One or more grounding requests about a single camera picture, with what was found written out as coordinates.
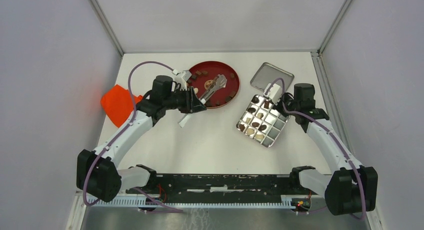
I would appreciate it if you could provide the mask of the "metal tongs white handle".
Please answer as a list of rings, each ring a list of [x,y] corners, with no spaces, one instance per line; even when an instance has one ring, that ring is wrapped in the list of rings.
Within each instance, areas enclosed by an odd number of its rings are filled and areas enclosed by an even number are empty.
[[[225,75],[218,74],[210,83],[209,87],[205,90],[205,92],[201,95],[200,100],[206,104],[206,102],[212,97],[212,95],[222,89],[225,88],[227,84],[227,78]],[[178,125],[183,128],[186,123],[190,120],[192,114],[185,114],[182,119],[178,122]]]

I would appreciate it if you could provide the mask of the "pink compartment box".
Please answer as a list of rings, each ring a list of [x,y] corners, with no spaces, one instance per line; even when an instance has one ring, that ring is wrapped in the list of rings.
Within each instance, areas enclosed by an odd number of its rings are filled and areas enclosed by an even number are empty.
[[[236,123],[236,129],[260,145],[270,148],[286,126],[283,116],[268,98],[254,95]]]

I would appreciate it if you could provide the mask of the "silver tin lid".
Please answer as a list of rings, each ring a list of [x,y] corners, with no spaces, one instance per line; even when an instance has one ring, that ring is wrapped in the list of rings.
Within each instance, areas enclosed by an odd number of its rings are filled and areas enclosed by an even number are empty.
[[[286,92],[295,76],[293,73],[283,70],[271,63],[264,62],[251,78],[250,85],[257,90],[264,92],[268,83],[273,82],[276,78],[283,79],[284,91]]]

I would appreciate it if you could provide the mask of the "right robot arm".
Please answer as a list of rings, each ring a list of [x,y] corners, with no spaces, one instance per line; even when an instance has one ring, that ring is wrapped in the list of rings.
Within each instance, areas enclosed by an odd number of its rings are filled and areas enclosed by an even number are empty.
[[[295,167],[288,181],[290,190],[301,194],[309,189],[325,199],[331,214],[349,214],[363,220],[376,207],[378,173],[353,156],[335,132],[326,111],[316,107],[314,85],[295,84],[293,93],[282,94],[276,109],[284,116],[295,117],[331,171],[327,176],[312,166]]]

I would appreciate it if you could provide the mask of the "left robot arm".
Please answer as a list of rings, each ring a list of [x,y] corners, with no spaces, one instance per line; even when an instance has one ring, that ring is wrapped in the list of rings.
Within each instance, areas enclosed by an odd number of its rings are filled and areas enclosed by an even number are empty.
[[[84,194],[90,194],[104,202],[110,202],[123,190],[139,187],[144,193],[157,188],[157,180],[151,176],[154,170],[135,166],[118,170],[123,157],[133,145],[157,122],[167,110],[179,110],[193,114],[207,109],[204,99],[199,99],[193,87],[179,88],[173,78],[159,75],[135,111],[118,131],[105,143],[92,151],[82,150],[77,156],[76,186]]]

